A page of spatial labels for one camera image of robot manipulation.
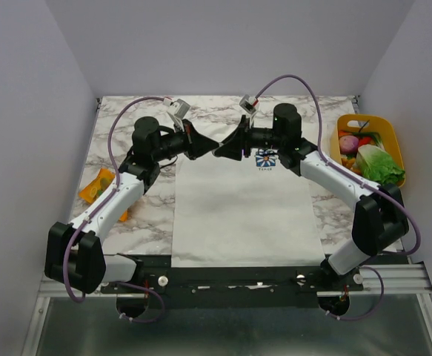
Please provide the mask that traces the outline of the white t-shirt with flower print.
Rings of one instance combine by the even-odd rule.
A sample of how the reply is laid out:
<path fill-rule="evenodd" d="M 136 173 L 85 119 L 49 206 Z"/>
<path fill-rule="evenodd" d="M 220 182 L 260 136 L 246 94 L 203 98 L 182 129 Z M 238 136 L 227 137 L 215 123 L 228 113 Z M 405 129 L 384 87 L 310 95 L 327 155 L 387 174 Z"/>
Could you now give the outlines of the white t-shirt with flower print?
<path fill-rule="evenodd" d="M 174 267 L 317 266 L 324 258 L 309 183 L 276 157 L 206 154 L 176 163 Z"/>

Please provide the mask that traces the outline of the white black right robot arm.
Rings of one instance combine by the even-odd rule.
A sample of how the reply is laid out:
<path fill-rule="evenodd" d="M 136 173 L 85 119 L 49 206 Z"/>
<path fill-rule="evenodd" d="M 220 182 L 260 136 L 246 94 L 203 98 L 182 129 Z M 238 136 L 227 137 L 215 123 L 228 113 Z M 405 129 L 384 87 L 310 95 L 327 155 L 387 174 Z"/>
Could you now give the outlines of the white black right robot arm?
<path fill-rule="evenodd" d="M 239 161 L 253 149 L 273 151 L 284 168 L 329 190 L 352 209 L 351 238 L 320 265 L 319 281 L 325 289 L 337 290 L 345 284 L 346 274 L 407 234 L 399 188 L 362 179 L 329 160 L 303 137 L 302 118 L 294 105 L 276 105 L 271 128 L 256 128 L 243 116 L 213 155 Z"/>

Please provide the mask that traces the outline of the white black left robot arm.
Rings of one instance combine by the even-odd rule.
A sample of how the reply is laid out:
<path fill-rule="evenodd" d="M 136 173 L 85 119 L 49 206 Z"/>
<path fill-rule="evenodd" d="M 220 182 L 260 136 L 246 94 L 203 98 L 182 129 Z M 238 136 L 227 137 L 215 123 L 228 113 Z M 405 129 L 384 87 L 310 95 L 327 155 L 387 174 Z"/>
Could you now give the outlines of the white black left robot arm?
<path fill-rule="evenodd" d="M 83 299 L 74 291 L 91 294 L 102 283 L 117 282 L 127 293 L 142 287 L 136 258 L 105 254 L 104 240 L 121 215 L 156 181 L 162 160 L 180 154 L 195 160 L 219 147 L 186 119 L 181 128 L 169 129 L 152 116 L 135 122 L 132 142 L 115 178 L 100 197 L 71 222 L 56 222 L 49 230 L 44 273 L 62 282 L 77 303 Z"/>

